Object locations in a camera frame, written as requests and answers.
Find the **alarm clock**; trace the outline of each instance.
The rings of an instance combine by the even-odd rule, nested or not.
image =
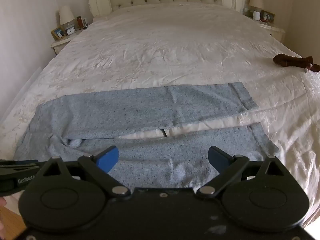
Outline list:
[[[67,34],[68,34],[68,35],[71,35],[71,34],[74,34],[74,33],[76,33],[76,30],[75,30],[74,27],[72,27],[72,28],[70,28],[70,29],[67,29]]]

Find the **wooden surface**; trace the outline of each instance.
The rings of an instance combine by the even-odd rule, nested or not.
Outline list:
[[[0,207],[0,213],[6,230],[5,240],[13,240],[25,230],[26,226],[23,223],[21,216],[11,212],[5,207]]]

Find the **bedspread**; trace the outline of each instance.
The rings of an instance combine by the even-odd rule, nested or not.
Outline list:
[[[217,5],[170,3],[119,9],[96,20],[43,70],[0,127],[0,158],[12,158],[38,104],[76,93],[180,84],[243,82],[258,109],[167,131],[262,122],[280,160],[310,199],[305,225],[319,216],[320,78],[281,68],[297,56],[245,16]],[[144,131],[130,138],[161,136]]]

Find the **picture frame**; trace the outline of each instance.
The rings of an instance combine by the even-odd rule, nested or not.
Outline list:
[[[274,23],[274,21],[275,21],[275,14],[262,10],[262,11],[261,11],[261,15],[260,15],[260,20],[261,20],[262,22]]]
[[[54,29],[51,34],[56,41],[62,40],[67,36],[66,30],[62,26]]]

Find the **nightstand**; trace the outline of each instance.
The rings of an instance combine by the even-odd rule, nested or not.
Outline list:
[[[284,41],[284,37],[285,37],[285,31],[281,28],[276,27],[274,24],[272,23],[265,23],[262,21],[256,21],[254,19],[252,19],[251,17],[248,17],[249,19],[253,20],[254,22],[256,22],[257,24],[259,24],[259,26],[261,28],[264,28],[268,31],[268,33],[270,33],[270,35],[272,37],[274,37],[277,41],[279,42],[283,42]]]
[[[58,55],[59,52],[82,31],[83,29],[78,30],[76,31],[76,33],[71,34],[70,36],[66,36],[60,41],[55,41],[54,43],[52,43],[51,48],[54,49],[54,52],[56,53],[56,55]]]

